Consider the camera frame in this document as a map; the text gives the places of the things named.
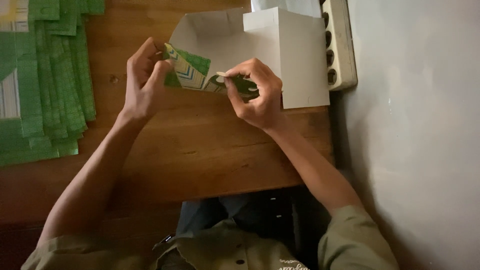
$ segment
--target chevron pattern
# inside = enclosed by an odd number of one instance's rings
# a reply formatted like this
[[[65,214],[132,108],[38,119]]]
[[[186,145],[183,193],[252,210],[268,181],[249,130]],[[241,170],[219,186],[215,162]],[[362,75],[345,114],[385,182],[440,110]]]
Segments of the chevron pattern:
[[[183,88],[202,90],[206,77],[181,57],[170,44],[165,44],[170,59],[174,61],[174,69]]]

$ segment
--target folded paper box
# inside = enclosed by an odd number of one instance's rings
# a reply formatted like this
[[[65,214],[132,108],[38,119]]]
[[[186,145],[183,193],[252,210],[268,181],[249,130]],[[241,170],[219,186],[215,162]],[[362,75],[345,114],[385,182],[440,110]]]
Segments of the folded paper box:
[[[322,18],[300,15],[280,8],[245,13],[245,10],[186,14],[170,38],[170,49],[188,57],[200,56],[197,74],[188,66],[177,78],[197,80],[190,89],[224,92],[208,87],[216,72],[225,72],[250,58],[258,58],[283,81],[283,108],[329,105],[325,25]]]

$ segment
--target power strip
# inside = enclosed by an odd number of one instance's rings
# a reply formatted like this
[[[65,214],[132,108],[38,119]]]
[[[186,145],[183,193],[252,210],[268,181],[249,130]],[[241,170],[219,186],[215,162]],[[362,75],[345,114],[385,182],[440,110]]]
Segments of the power strip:
[[[322,11],[326,29],[329,90],[354,86],[358,79],[347,0],[326,0]]]

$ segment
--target wood grain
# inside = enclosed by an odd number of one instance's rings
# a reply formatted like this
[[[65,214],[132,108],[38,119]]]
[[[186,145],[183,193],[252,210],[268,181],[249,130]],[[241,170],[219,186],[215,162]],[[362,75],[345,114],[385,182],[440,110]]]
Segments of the wood grain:
[[[79,155],[0,169],[0,225],[42,222],[105,137],[123,106],[127,59],[150,36],[168,41],[187,12],[249,9],[247,0],[112,0],[87,23],[97,120]],[[289,110],[298,129],[333,161],[327,107]],[[169,89],[165,106],[136,140],[111,209],[293,186],[288,159],[263,132],[238,119],[226,96]]]

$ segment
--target person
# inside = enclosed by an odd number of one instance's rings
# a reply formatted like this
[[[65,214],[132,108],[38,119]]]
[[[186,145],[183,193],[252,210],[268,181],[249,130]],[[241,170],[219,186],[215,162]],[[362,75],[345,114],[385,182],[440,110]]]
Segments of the person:
[[[179,231],[182,233],[157,244],[152,251],[154,259],[124,253],[107,241],[92,236],[103,218],[115,180],[133,142],[160,104],[166,102],[164,80],[172,69],[172,62],[156,61],[157,53],[155,41],[149,38],[128,60],[122,111],[98,149],[53,206],[36,250],[22,269],[307,269],[293,257],[281,237],[277,239],[275,233],[271,237],[261,237],[249,232],[254,231],[255,226],[249,230],[249,223],[242,225],[241,217],[226,219],[216,225],[206,219],[197,227],[189,225],[188,218],[180,219]],[[327,232],[318,244],[319,268],[398,269],[388,243],[364,210],[353,188],[282,114],[282,81],[258,59],[245,61],[226,74],[228,98],[236,115],[275,140],[309,191],[332,217]],[[228,78],[238,74],[250,77],[257,84],[259,97],[247,103],[240,98]],[[194,209],[192,213],[202,209],[201,205],[190,208]],[[241,210],[234,209],[234,203],[225,205],[232,206],[234,215],[242,215]],[[188,209],[188,203],[184,204],[182,211]]]

